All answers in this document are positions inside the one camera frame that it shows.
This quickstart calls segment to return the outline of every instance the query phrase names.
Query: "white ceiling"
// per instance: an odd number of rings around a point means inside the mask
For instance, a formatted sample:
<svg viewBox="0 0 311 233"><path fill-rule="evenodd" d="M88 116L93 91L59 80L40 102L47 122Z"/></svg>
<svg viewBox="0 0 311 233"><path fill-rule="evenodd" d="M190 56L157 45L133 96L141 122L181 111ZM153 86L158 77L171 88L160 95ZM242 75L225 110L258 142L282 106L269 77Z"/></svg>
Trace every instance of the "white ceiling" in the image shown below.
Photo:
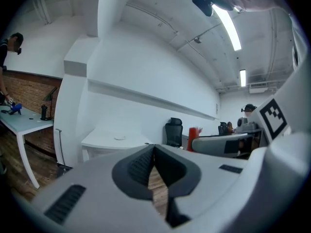
<svg viewBox="0 0 311 233"><path fill-rule="evenodd" d="M45 0L52 18L70 15L68 0ZM74 15L83 15L84 0L70 0ZM25 2L23 20L38 20L32 0ZM280 9L229 12L242 49L234 51L229 36L214 13L207 17L192 0L130 0L122 21L160 37L191 61L219 92L239 87L239 71L247 82L280 87L291 74L293 34L289 17ZM201 35L201 44L193 41Z"/></svg>

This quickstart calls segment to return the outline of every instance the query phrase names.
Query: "wooden floor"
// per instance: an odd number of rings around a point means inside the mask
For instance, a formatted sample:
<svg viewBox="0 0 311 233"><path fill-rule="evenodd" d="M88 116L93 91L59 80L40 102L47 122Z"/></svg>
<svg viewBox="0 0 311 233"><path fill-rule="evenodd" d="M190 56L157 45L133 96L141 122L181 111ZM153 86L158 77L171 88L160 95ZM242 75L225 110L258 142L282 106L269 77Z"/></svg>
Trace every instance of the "wooden floor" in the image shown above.
<svg viewBox="0 0 311 233"><path fill-rule="evenodd" d="M17 192L31 201L43 187L56 179L56 160L25 145L27 157L40 185L36 189L31 183L21 160L15 135L0 125L1 161L7 166L6 181L12 192ZM150 174L148 188L154 194L154 206L162 217L167 210L168 191L156 168Z"/></svg>

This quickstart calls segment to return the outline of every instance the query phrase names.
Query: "small white table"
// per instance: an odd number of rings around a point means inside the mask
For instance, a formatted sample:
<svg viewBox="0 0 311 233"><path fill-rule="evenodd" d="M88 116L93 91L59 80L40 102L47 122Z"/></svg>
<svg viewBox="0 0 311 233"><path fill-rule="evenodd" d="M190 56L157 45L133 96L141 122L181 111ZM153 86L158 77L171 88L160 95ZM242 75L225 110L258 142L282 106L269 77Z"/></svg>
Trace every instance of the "small white table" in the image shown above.
<svg viewBox="0 0 311 233"><path fill-rule="evenodd" d="M152 144L150 140L136 132L111 132L101 128L94 129L82 142L83 161L89 160L90 148L111 150L117 152L145 144Z"/></svg>
<svg viewBox="0 0 311 233"><path fill-rule="evenodd" d="M0 111L1 110L10 110L10 107L0 106ZM38 184L38 181L35 179L34 173L31 170L26 155L24 147L25 144L24 135L48 127L52 127L53 121L42 121L40 120L41 118L40 114L28 110L26 108L22 108L20 112L21 115L18 114L18 112L16 112L13 115L0 112L0 120L6 127L8 127L16 135L19 153L25 166L26 172L31 182L34 184L35 188L39 188L40 186Z"/></svg>

